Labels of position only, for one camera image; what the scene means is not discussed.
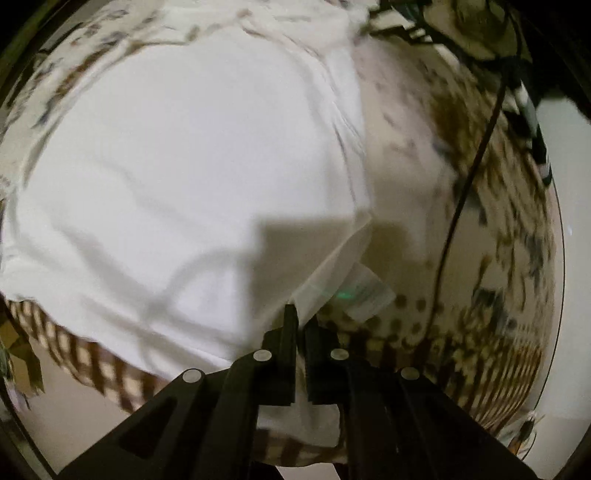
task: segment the green light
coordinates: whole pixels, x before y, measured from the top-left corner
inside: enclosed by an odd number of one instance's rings
[[[355,295],[348,293],[346,291],[340,291],[337,293],[336,297],[339,300],[352,300],[353,298],[355,298]]]

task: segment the wire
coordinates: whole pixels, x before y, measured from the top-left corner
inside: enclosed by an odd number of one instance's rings
[[[521,30],[519,29],[519,25],[511,12],[509,10],[509,6],[506,6],[507,15],[511,20],[511,24],[513,25],[513,29],[515,31],[517,47],[515,51],[515,56],[517,59],[521,58],[521,53],[523,49],[523,41],[521,38]],[[486,124],[486,129],[482,138],[480,139],[480,144],[478,145],[478,150],[476,150],[476,155],[474,156],[474,161],[470,166],[470,170],[468,171],[468,175],[466,177],[466,181],[462,187],[462,191],[460,193],[460,198],[456,205],[456,210],[453,213],[452,222],[449,225],[449,230],[447,231],[447,237],[445,240],[445,244],[443,246],[443,252],[441,253],[441,258],[439,261],[439,265],[437,267],[437,274],[435,276],[435,285],[433,287],[433,303],[431,304],[431,312],[429,314],[429,320],[427,322],[427,327],[425,328],[425,337],[426,339],[431,332],[433,327],[433,323],[435,322],[435,315],[437,314],[437,310],[439,308],[439,298],[441,296],[441,280],[443,278],[443,271],[445,270],[445,266],[447,263],[447,256],[449,255],[449,249],[452,245],[453,236],[456,233],[457,223],[460,219],[460,215],[462,214],[462,210],[466,204],[466,199],[468,198],[468,194],[470,193],[470,189],[472,188],[472,184],[474,183],[474,179],[476,178],[476,174],[478,173],[478,168],[482,164],[482,160],[484,158],[484,154],[486,152],[486,148],[488,146],[489,141],[491,140],[492,133],[496,126],[496,121],[498,120],[501,114],[501,108],[503,106],[503,101],[505,100],[505,92],[508,86],[509,76],[506,70],[503,70],[501,76],[501,86],[499,87],[498,93],[496,95],[496,102],[495,106],[492,110],[491,117],[489,118],[488,123]]]

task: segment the white wall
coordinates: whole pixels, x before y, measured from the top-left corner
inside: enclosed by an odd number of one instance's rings
[[[591,423],[591,124],[566,100],[545,100],[538,115],[563,218],[564,309],[537,408],[545,417],[525,461],[550,479]]]

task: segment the metal screw head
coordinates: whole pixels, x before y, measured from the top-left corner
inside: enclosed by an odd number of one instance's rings
[[[332,360],[347,360],[349,358],[349,352],[344,348],[335,348],[331,351],[330,357]]]
[[[273,357],[273,354],[269,350],[257,350],[252,354],[252,357],[257,362],[268,362]]]
[[[400,375],[402,375],[402,378],[405,380],[417,380],[421,376],[418,370],[413,367],[404,367],[400,371]]]
[[[202,375],[199,370],[192,368],[183,373],[183,380],[185,380],[186,383],[195,383],[201,380],[201,376]]]

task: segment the white cloth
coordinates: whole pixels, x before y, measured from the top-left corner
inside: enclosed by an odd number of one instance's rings
[[[169,379],[257,348],[290,300],[309,319],[369,239],[359,13],[192,5],[167,3],[176,30],[157,35],[173,44],[114,64],[71,102],[8,198],[2,238],[8,298]],[[197,21],[215,30],[175,45]],[[294,435],[334,445],[333,410],[322,438],[305,420]]]

